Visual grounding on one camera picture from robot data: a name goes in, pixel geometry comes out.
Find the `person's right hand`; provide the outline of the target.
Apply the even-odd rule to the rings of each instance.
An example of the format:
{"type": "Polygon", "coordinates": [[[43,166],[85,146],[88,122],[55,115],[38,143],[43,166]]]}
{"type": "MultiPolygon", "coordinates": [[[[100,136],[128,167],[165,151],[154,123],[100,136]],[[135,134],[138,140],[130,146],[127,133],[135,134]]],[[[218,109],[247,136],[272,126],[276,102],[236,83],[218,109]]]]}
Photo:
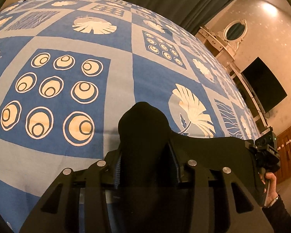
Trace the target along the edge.
{"type": "Polygon", "coordinates": [[[263,207],[268,208],[271,207],[279,198],[279,195],[276,192],[276,176],[274,173],[266,172],[264,169],[259,172],[259,176],[262,183],[265,185],[265,201],[263,203],[263,207]]]}

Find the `dark right sleeve forearm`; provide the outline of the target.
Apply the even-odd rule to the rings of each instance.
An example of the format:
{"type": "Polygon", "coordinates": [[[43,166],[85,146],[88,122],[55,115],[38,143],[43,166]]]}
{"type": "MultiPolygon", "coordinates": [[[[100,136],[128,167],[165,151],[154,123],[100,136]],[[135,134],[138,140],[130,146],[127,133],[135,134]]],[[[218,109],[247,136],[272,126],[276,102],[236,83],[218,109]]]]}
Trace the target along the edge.
{"type": "Polygon", "coordinates": [[[291,232],[291,215],[285,208],[280,195],[268,207],[262,208],[274,232],[291,232]]]}

